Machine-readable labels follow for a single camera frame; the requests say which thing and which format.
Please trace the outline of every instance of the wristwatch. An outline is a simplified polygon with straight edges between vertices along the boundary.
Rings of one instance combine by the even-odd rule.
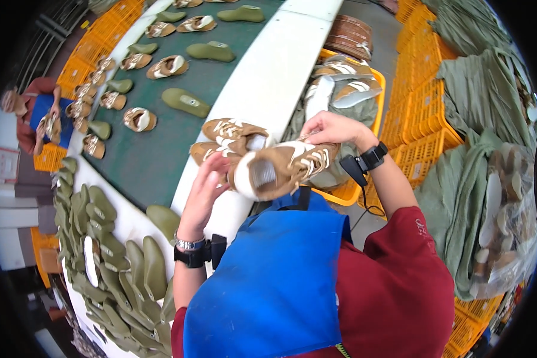
[[[179,247],[179,249],[183,250],[197,250],[205,245],[205,235],[203,235],[203,238],[199,241],[185,241],[177,237],[177,230],[175,230],[173,238],[175,239],[175,247]]]
[[[372,147],[362,153],[358,164],[363,173],[366,173],[374,168],[378,168],[384,163],[384,156],[388,154],[388,148],[382,142],[379,142],[378,146]]]

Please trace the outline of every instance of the black cable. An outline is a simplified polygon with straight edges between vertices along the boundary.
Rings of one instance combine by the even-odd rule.
[[[352,230],[354,230],[354,228],[356,228],[356,226],[358,225],[358,223],[360,222],[362,217],[364,217],[364,214],[367,213],[367,212],[369,212],[372,215],[376,215],[377,217],[385,217],[386,216],[386,213],[379,206],[377,206],[377,205],[368,206],[368,204],[366,204],[366,191],[364,190],[364,187],[361,187],[361,188],[362,188],[362,197],[364,198],[364,208],[365,208],[365,210],[362,213],[362,215],[360,215],[358,220],[356,220],[356,223],[354,224],[354,226],[352,226],[352,229],[350,229],[350,232],[352,232]],[[377,213],[375,213],[375,212],[370,210],[370,209],[373,209],[373,208],[378,209],[381,212],[381,214],[377,214]]]

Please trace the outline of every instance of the plastic bag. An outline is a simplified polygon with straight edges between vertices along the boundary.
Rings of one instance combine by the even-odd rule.
[[[473,260],[470,293],[487,299],[528,277],[537,261],[534,159],[526,147],[503,143],[489,159],[486,210]]]

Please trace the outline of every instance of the silver watch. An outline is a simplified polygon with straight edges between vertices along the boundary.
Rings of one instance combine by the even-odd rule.
[[[199,250],[203,245],[205,245],[205,235],[203,234],[203,238],[199,241],[185,241],[181,240],[177,237],[177,230],[175,230],[175,233],[173,234],[173,237],[175,238],[175,246],[177,246],[179,249],[183,250]]]

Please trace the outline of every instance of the blue vest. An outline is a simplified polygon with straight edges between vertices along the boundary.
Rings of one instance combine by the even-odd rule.
[[[301,193],[308,207],[296,206]],[[342,238],[351,240],[348,217],[307,187],[247,218],[187,307],[185,357],[282,357],[339,344]]]

